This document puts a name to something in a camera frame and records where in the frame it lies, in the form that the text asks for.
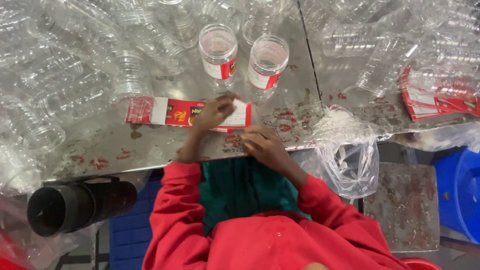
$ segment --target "gray floor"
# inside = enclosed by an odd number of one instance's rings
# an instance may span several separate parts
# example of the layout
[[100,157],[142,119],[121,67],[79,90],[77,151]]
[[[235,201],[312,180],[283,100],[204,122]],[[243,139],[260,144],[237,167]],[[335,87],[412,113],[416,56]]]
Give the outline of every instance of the gray floor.
[[[402,155],[402,147],[395,143],[386,143],[380,144],[378,146],[380,153],[380,161],[385,162],[405,162],[406,158]],[[433,161],[438,158],[449,155],[452,152],[458,151],[458,149],[452,149],[445,152],[423,152],[416,151],[417,159],[419,164],[431,164]],[[440,228],[440,234],[442,236],[447,236],[450,238],[455,238],[459,240],[468,241],[468,239],[460,233],[454,232],[448,228]],[[108,239],[108,222],[106,222],[100,228],[100,253],[109,252],[109,239]],[[91,253],[91,244],[90,245],[81,245],[76,250],[72,251],[70,255],[90,255]],[[476,254],[467,254],[464,252],[459,252],[453,249],[440,247],[438,251],[432,252],[410,252],[410,253],[396,253],[399,258],[406,257],[420,257],[428,259],[444,270],[474,270],[480,269],[480,255]],[[52,262],[52,265],[48,270],[55,270],[57,261]],[[100,269],[104,270],[107,267],[107,263],[100,263]],[[91,269],[91,264],[72,264],[72,265],[63,265],[60,270],[86,270]]]

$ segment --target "jar with red label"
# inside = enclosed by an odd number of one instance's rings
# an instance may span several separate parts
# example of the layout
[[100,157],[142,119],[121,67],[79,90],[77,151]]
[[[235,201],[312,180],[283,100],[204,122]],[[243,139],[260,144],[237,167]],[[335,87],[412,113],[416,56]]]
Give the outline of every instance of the jar with red label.
[[287,42],[276,35],[262,35],[250,50],[248,79],[252,91],[260,96],[273,93],[288,63]]
[[207,25],[201,30],[198,43],[210,86],[232,87],[238,50],[235,33],[223,24]]

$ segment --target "red sweatshirt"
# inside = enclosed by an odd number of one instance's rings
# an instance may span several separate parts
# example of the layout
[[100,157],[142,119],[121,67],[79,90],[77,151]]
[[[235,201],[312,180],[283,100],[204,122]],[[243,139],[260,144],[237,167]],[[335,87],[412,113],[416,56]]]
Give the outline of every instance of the red sweatshirt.
[[198,203],[200,166],[165,167],[150,216],[153,238],[144,270],[303,269],[318,262],[336,269],[409,269],[388,248],[378,222],[345,205],[318,178],[308,176],[298,207],[220,222],[203,236]]

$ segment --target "red sleeve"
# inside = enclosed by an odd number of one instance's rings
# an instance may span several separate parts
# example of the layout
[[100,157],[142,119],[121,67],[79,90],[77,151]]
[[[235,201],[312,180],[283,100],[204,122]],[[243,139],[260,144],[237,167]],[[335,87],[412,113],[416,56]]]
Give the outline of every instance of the red sleeve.
[[210,244],[203,236],[205,209],[198,203],[199,164],[165,167],[150,223],[153,238],[143,269],[205,269]]
[[299,191],[298,207],[310,214],[314,222],[334,230],[380,265],[391,265],[394,260],[399,268],[408,269],[390,252],[378,222],[344,204],[324,181],[309,175]]

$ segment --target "blue container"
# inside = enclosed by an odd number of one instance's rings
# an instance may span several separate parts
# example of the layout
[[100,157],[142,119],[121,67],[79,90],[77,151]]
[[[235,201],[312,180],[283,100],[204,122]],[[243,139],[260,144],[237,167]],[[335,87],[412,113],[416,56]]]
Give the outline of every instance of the blue container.
[[440,224],[480,241],[480,154],[468,149],[435,163]]

